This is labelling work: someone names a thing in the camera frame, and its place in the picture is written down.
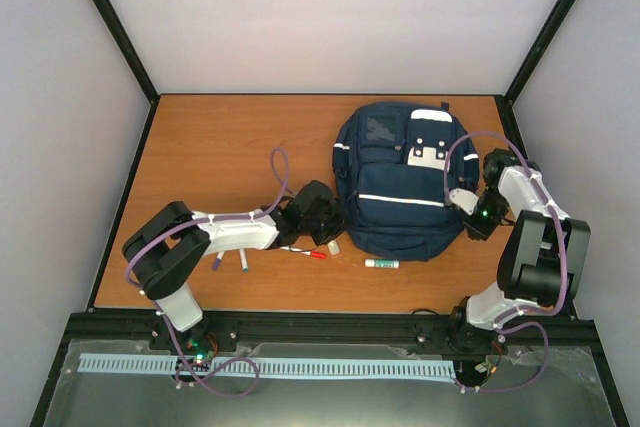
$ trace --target white glue stick with green label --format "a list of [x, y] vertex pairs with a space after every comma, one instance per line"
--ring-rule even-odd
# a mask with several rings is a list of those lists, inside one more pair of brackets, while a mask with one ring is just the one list
[[398, 260], [365, 259], [365, 267], [380, 267], [381, 269], [397, 269], [400, 267]]

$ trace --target black frame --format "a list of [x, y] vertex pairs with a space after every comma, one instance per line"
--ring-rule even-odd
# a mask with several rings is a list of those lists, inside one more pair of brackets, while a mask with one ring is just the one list
[[[514, 116], [513, 106], [575, 1], [557, 0], [509, 89], [504, 95], [494, 95], [505, 136], [525, 156], [526, 150]], [[33, 427], [44, 424], [60, 370], [69, 343], [72, 340], [144, 339], [151, 341], [153, 340], [151, 331], [158, 322], [155, 313], [146, 309], [101, 309], [94, 307], [98, 288], [106, 269], [109, 254], [113, 248], [115, 235], [158, 108], [160, 95], [153, 86], [111, 2], [109, 0], [93, 0], [93, 2], [148, 99], [150, 108], [109, 232], [107, 245], [87, 304], [87, 310], [83, 313], [71, 314], [69, 318], [31, 422]], [[592, 321], [576, 320], [574, 313], [575, 311], [572, 310], [571, 315], [561, 314], [554, 318], [540, 318], [539, 321], [547, 330], [551, 345], [584, 346], [591, 349], [614, 420], [617, 425], [627, 426], [629, 422], [604, 355], [595, 324]], [[457, 358], [455, 353], [450, 350], [443, 349], [441, 346], [434, 346], [429, 342], [425, 343], [417, 340], [416, 329], [422, 332], [429, 332], [432, 329], [445, 327], [448, 322], [448, 316], [445, 315], [287, 314], [224, 311], [207, 311], [205, 315], [210, 318], [211, 322], [216, 324], [218, 332], [234, 332], [236, 334], [235, 340], [230, 340], [230, 336], [219, 336], [219, 338], [227, 339], [230, 343], [385, 343], [415, 348], [424, 354], [444, 355], [446, 358], [454, 360]], [[526, 345], [541, 345], [541, 339], [537, 334], [536, 331], [529, 332], [524, 330], [514, 334], [513, 341], [526, 343]]]

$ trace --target red marker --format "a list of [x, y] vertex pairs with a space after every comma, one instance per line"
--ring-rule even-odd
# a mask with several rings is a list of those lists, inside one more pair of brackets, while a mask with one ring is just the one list
[[313, 257], [315, 259], [326, 259], [327, 258], [327, 254], [323, 254], [322, 252], [302, 250], [302, 249], [297, 249], [295, 247], [280, 247], [280, 248], [282, 250], [288, 250], [289, 252], [295, 252], [296, 254], [308, 255], [308, 256]]

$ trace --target white panel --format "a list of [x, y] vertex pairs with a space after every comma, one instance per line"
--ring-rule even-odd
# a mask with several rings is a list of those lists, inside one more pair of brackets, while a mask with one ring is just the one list
[[13, 427], [84, 308], [148, 108], [90, 0], [0, 0], [0, 18], [0, 424]]
[[638, 0], [578, 0], [516, 104], [550, 192], [591, 225], [577, 308], [595, 319], [631, 425], [640, 425], [638, 79]]
[[504, 93], [555, 0], [112, 0], [160, 92]]

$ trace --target wooden tabletop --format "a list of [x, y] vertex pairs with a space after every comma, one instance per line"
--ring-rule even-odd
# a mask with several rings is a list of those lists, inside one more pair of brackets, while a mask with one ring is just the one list
[[[490, 96], [375, 95], [164, 95], [95, 302], [97, 307], [151, 307], [126, 284], [123, 243], [167, 203], [183, 200], [192, 210], [246, 212], [270, 204], [278, 183], [269, 153], [289, 154], [291, 188], [312, 179], [334, 187], [332, 146], [353, 111], [376, 100], [450, 103], [468, 131], [502, 132]], [[475, 138], [482, 158], [493, 138]], [[499, 227], [487, 242], [460, 235], [429, 262], [401, 262], [397, 270], [365, 268], [372, 256], [349, 236], [338, 239], [340, 254], [318, 260], [285, 251], [247, 252], [242, 273], [237, 252], [227, 252], [218, 271], [213, 256], [200, 261], [189, 285], [204, 309], [324, 312], [408, 312], [419, 307], [449, 312], [467, 295], [495, 281], [509, 235]], [[310, 247], [309, 239], [298, 243]], [[327, 247], [320, 248], [328, 252]]]

